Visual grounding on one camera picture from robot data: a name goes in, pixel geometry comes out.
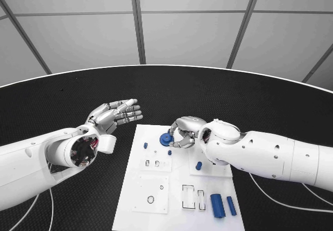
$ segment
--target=white wire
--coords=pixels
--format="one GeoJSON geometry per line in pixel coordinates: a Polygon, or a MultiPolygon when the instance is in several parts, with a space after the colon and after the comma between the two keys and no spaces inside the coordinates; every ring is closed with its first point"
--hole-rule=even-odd
{"type": "Polygon", "coordinates": [[[49,227],[49,231],[50,231],[50,228],[52,228],[53,210],[55,210],[52,190],[50,190],[50,201],[52,201],[52,216],[50,216],[50,227],[49,227]]]}
{"type": "Polygon", "coordinates": [[[26,215],[29,214],[29,212],[30,212],[30,210],[32,210],[32,208],[33,208],[33,205],[35,205],[35,203],[36,203],[36,201],[37,201],[37,197],[39,197],[39,195],[37,195],[36,198],[35,198],[33,204],[32,204],[29,210],[26,211],[24,216],[22,217],[22,219],[19,220],[19,222],[16,223],[16,225],[13,226],[13,228],[11,228],[9,231],[13,231],[13,230],[14,230],[14,228],[17,227],[17,225],[22,223],[23,219],[26,218],[26,215]]]}
{"type": "Polygon", "coordinates": [[[311,189],[304,185],[304,187],[307,188],[307,190],[310,191],[310,193],[321,200],[324,201],[327,204],[333,205],[333,203],[330,203],[327,200],[324,200],[313,191],[311,189]]]}
{"type": "MultiPolygon", "coordinates": [[[[251,178],[252,178],[252,181],[254,181],[255,185],[258,186],[258,184],[257,184],[257,182],[255,182],[255,179],[254,179],[251,173],[249,173],[249,176],[251,176],[251,178]]],[[[284,204],[284,203],[275,201],[268,195],[267,195],[267,197],[268,197],[275,203],[278,203],[280,205],[282,205],[282,206],[285,206],[285,207],[288,207],[288,208],[295,208],[295,209],[300,209],[300,210],[307,210],[307,211],[314,211],[314,212],[333,213],[333,210],[314,209],[314,208],[301,208],[301,207],[295,207],[295,206],[287,205],[287,204],[284,204]]]]}

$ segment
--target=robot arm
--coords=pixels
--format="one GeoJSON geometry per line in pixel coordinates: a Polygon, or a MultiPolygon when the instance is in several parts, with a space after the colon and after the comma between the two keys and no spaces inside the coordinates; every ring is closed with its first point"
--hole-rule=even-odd
{"type": "Polygon", "coordinates": [[[20,204],[112,153],[117,125],[143,118],[137,100],[102,104],[78,128],[66,128],[0,147],[0,211],[20,204]],[[52,165],[68,167],[50,173],[52,165]]]}
{"type": "Polygon", "coordinates": [[[333,192],[333,148],[295,141],[275,134],[241,133],[215,119],[197,133],[209,161],[261,177],[300,182],[333,192]]]}

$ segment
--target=white board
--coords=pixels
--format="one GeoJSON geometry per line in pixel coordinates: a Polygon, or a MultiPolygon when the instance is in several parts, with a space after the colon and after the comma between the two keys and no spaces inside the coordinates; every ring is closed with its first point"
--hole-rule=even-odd
{"type": "MultiPolygon", "coordinates": [[[[127,172],[124,177],[122,189],[118,200],[118,207],[114,217],[112,230],[117,231],[183,231],[183,230],[209,230],[209,231],[242,231],[244,224],[241,219],[241,210],[236,198],[236,192],[232,182],[232,177],[213,176],[192,176],[189,165],[189,153],[196,150],[176,149],[164,147],[160,144],[160,135],[167,132],[169,126],[157,125],[137,125],[130,159],[127,165],[127,172]],[[156,158],[171,158],[171,171],[146,171],[143,170],[143,159],[148,155],[156,155],[156,158]],[[146,179],[156,176],[163,182],[164,176],[169,176],[169,199],[167,199],[167,213],[159,213],[157,210],[144,212],[134,211],[134,204],[141,192],[134,189],[134,185],[141,185],[138,177],[146,175],[146,179]],[[197,190],[205,192],[205,211],[196,209],[183,209],[183,185],[193,185],[195,195],[197,190]],[[222,203],[225,209],[225,218],[213,217],[213,209],[210,202],[210,194],[219,193],[222,195],[222,203]],[[232,196],[233,205],[236,209],[236,216],[231,215],[226,197],[232,196]]],[[[174,140],[179,141],[182,136],[174,133],[174,140]]]]}

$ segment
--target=black table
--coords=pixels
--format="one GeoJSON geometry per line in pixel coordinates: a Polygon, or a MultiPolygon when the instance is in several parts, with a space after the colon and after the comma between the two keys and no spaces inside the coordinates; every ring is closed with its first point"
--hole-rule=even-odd
{"type": "MultiPolygon", "coordinates": [[[[111,230],[127,169],[135,124],[171,125],[182,116],[215,118],[242,132],[270,132],[303,142],[333,144],[333,94],[284,79],[239,71],[189,66],[138,65],[98,68],[32,79],[0,88],[0,145],[62,128],[78,127],[91,110],[117,100],[137,98],[144,119],[114,132],[111,155],[52,188],[55,231],[111,230]]],[[[331,230],[333,214],[275,204],[261,193],[248,173],[232,168],[245,230],[331,230]]],[[[333,209],[300,183],[255,180],[280,202],[333,209]]],[[[333,193],[311,187],[333,202],[333,193]]],[[[33,198],[0,212],[0,230],[9,230],[33,198]]],[[[48,230],[49,191],[17,231],[48,230]]]]}

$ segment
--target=cable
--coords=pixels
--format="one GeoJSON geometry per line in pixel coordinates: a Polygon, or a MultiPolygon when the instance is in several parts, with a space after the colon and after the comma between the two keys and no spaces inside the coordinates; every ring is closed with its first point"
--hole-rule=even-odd
{"type": "Polygon", "coordinates": [[[327,204],[333,205],[333,203],[330,203],[327,200],[324,200],[313,191],[311,189],[303,184],[303,186],[307,188],[307,190],[310,191],[310,193],[327,204]]]}
{"type": "Polygon", "coordinates": [[[29,214],[29,212],[30,212],[30,210],[32,210],[32,208],[33,208],[33,205],[35,205],[35,203],[36,203],[36,201],[37,201],[37,197],[39,197],[39,195],[37,195],[36,198],[35,198],[33,204],[32,204],[29,210],[26,211],[24,216],[22,217],[22,219],[19,220],[19,222],[16,223],[16,225],[13,226],[13,228],[11,228],[9,231],[13,231],[13,230],[14,230],[14,228],[17,227],[17,225],[22,223],[23,219],[26,218],[26,215],[29,214]]]}
{"type": "Polygon", "coordinates": [[[50,201],[52,201],[52,216],[50,216],[50,227],[49,227],[49,231],[50,231],[50,228],[52,228],[53,210],[55,210],[52,190],[50,190],[50,201]]]}
{"type": "MultiPolygon", "coordinates": [[[[252,178],[252,181],[254,181],[255,185],[258,186],[257,181],[255,181],[255,179],[254,179],[251,173],[249,173],[249,176],[251,176],[251,178],[252,178]]],[[[285,206],[285,207],[288,207],[288,208],[295,208],[295,209],[300,209],[300,210],[307,210],[307,211],[314,211],[314,212],[333,213],[333,210],[314,209],[314,208],[301,208],[301,207],[295,207],[295,206],[287,205],[287,204],[284,204],[284,203],[275,201],[275,200],[268,196],[268,194],[264,192],[264,190],[261,189],[259,186],[258,186],[258,188],[259,188],[259,190],[262,191],[262,193],[267,195],[267,197],[268,197],[275,203],[278,203],[280,205],[282,205],[282,206],[285,206]]]]}

